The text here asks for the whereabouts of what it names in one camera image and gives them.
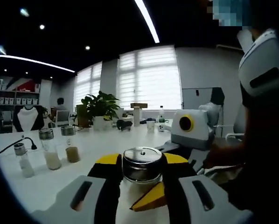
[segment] window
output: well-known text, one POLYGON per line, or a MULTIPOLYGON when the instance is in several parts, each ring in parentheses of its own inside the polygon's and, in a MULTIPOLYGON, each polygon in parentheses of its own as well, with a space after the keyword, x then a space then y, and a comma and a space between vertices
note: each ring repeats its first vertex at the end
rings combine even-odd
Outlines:
POLYGON ((120 56, 117 76, 119 105, 148 103, 148 110, 181 109, 180 75, 173 46, 156 47, 120 56))
POLYGON ((98 95, 102 62, 77 73, 74 86, 74 106, 82 104, 81 99, 87 94, 98 95))

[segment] white table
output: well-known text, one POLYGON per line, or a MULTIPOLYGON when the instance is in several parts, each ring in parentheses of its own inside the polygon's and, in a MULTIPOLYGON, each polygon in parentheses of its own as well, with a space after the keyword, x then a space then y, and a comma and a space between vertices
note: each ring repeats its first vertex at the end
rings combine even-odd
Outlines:
MULTIPOLYGON (((136 146, 157 147, 170 140, 170 132, 160 133, 155 128, 154 133, 147 133, 146 125, 132 127, 130 132, 121 132, 117 129, 94 132, 92 129, 84 129, 77 132, 76 135, 81 160, 71 164, 66 161, 65 141, 61 137, 60 128, 54 128, 57 152, 62 167, 59 170, 51 171, 45 163, 38 131, 0 134, 0 150, 20 139, 23 134, 25 137, 30 137, 38 147, 37 150, 28 152, 35 176, 27 179, 22 176, 13 147, 0 154, 0 166, 13 192, 28 212, 45 210, 51 206, 58 191, 78 176, 87 175, 95 161, 101 156, 123 153, 126 149, 136 146)), ((29 140, 24 140, 24 143, 26 148, 30 148, 29 140)), ((120 188, 121 196, 116 223, 169 223, 167 206, 144 212, 131 211, 129 208, 139 195, 136 195, 134 186, 128 181, 123 181, 120 188)))

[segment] ceiling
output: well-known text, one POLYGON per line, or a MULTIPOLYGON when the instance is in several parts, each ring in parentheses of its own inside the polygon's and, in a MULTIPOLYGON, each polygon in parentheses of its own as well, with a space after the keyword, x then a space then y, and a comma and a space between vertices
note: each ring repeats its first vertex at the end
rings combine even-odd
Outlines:
MULTIPOLYGON (((239 28, 220 27, 199 0, 144 0, 160 43, 176 47, 240 47, 239 28)), ((2 3, 0 45, 7 55, 79 71, 119 54, 155 46, 134 0, 12 1, 2 3), (29 17, 20 14, 26 8, 29 17)), ((0 58, 0 75, 64 79, 74 73, 41 64, 0 58)))

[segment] stainless steel jar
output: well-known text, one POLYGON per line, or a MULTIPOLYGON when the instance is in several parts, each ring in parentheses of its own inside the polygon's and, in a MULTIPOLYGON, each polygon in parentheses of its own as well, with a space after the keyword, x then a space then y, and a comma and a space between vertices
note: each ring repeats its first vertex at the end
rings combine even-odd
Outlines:
POLYGON ((62 164, 56 151, 53 130, 51 128, 39 130, 39 138, 44 150, 47 167, 51 170, 59 169, 62 164))
POLYGON ((22 175, 26 178, 34 176, 34 170, 31 163, 28 160, 28 154, 23 143, 17 143, 14 145, 14 151, 16 158, 18 159, 22 175))
POLYGON ((156 148, 136 147, 123 153, 123 175, 136 183, 151 183, 161 176, 162 153, 156 148))
POLYGON ((80 161, 80 156, 77 148, 77 141, 75 138, 75 127, 65 126, 61 127, 61 134, 65 141, 66 155, 68 162, 78 162, 80 161))

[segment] jar with white powder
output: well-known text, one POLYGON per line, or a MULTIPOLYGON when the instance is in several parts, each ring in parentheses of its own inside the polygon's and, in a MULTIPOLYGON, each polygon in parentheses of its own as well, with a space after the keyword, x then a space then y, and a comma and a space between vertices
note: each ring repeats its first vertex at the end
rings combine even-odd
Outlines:
POLYGON ((28 154, 23 143, 17 143, 14 145, 15 155, 19 161, 22 175, 26 178, 34 176, 34 170, 31 163, 28 160, 28 154))
POLYGON ((39 130, 39 138, 42 143, 44 158, 48 169, 59 169, 62 164, 56 151, 53 130, 51 128, 39 130))

